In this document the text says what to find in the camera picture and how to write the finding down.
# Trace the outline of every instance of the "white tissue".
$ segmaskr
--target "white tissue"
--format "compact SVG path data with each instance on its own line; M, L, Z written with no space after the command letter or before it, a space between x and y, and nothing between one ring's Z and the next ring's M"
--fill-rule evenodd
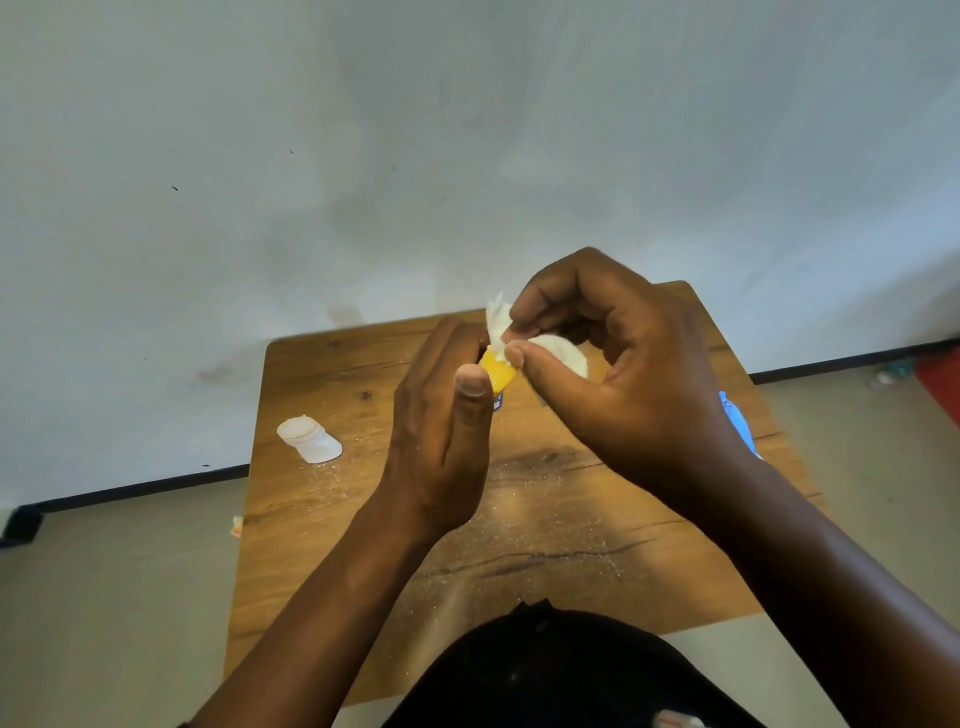
M490 349L493 357L500 362L509 364L504 350L507 345L501 338L513 319L510 318L512 303L503 300L503 293L487 302L487 334L490 336ZM587 357L577 349L572 342L554 333L542 333L530 339L531 344L537 344L552 353L574 373L586 378L588 372Z

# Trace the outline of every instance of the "red object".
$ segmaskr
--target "red object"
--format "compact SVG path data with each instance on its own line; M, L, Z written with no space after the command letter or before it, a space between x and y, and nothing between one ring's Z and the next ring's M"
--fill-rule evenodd
M917 379L960 427L960 348L918 361Z

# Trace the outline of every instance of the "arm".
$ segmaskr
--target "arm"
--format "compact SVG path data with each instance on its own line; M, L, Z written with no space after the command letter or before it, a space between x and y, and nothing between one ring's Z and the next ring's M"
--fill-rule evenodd
M347 532L194 728L316 728L337 715L396 598L430 548L467 522L490 461L482 327L445 319L396 390L383 478Z
M684 307L587 249L517 298L507 355L609 465L696 523L851 726L960 722L960 634L739 440ZM580 379L524 341L555 330L612 364Z

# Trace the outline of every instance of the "blue object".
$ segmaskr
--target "blue object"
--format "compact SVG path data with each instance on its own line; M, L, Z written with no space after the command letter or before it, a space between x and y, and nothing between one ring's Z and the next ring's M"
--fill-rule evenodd
M736 431L740 433L740 438L747 444L747 447L750 448L750 452L760 457L754 445L754 436L750 433L750 426L747 425L747 418L743 416L733 402L727 399L726 392L720 393L720 401L723 402L723 409L724 412L727 413L727 417L730 418L733 426L736 427Z

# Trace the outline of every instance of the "hand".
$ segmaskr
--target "hand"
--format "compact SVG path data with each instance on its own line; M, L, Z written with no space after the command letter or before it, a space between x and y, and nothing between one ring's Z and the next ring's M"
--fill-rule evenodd
M749 453L718 397L685 304L593 248L548 265L510 311L506 355L576 437L675 510L721 460ZM525 339L589 340L612 367L596 384Z
M443 319L394 395L394 432L374 493L404 526L439 540L473 516L490 465L493 390L479 324Z

